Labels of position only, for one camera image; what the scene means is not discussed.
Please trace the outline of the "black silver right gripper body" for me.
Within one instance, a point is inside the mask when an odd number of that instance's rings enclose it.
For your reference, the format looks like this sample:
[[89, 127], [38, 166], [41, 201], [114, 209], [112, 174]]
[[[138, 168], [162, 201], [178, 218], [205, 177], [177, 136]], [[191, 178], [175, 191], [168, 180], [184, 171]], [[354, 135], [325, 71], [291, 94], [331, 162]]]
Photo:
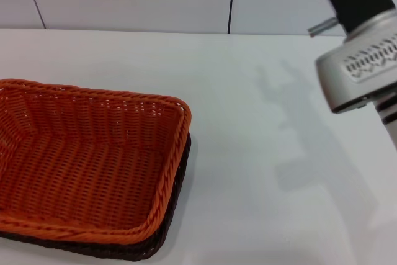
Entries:
[[316, 60], [332, 113], [365, 106], [396, 90], [396, 6], [392, 0], [329, 0], [335, 17], [309, 29], [312, 37], [339, 24], [346, 39]]

